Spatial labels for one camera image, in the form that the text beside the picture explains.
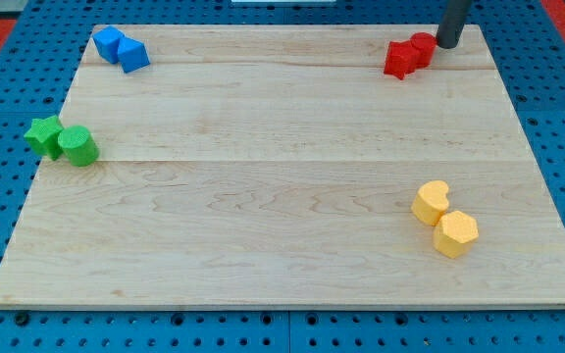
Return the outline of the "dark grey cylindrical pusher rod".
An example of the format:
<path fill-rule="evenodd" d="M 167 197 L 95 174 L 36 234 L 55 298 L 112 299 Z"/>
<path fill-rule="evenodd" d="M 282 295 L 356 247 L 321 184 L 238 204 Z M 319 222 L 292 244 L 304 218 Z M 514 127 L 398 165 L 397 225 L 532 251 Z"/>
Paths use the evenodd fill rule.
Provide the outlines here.
<path fill-rule="evenodd" d="M 437 28 L 437 46 L 453 49 L 457 46 L 466 23 L 472 0 L 448 0 Z"/>

